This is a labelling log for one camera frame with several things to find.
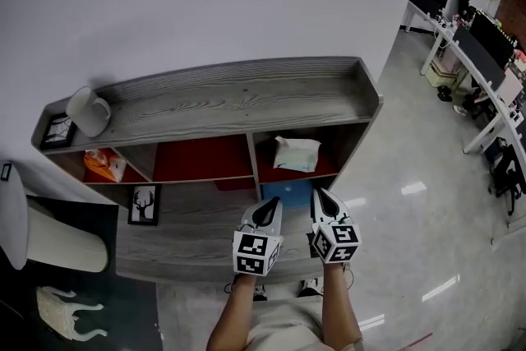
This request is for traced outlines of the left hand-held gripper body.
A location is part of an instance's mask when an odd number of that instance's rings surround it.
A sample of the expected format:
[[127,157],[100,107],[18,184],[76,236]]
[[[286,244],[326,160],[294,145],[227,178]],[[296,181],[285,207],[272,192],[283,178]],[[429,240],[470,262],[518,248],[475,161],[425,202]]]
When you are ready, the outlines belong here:
[[234,272],[267,276],[278,259],[283,240],[278,229],[241,226],[233,235]]

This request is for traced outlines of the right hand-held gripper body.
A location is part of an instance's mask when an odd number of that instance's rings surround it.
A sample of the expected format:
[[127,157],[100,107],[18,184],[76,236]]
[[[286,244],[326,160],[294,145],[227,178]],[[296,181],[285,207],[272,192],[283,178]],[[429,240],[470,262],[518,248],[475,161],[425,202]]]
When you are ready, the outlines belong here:
[[314,223],[312,231],[310,244],[324,264],[348,263],[362,245],[356,224]]

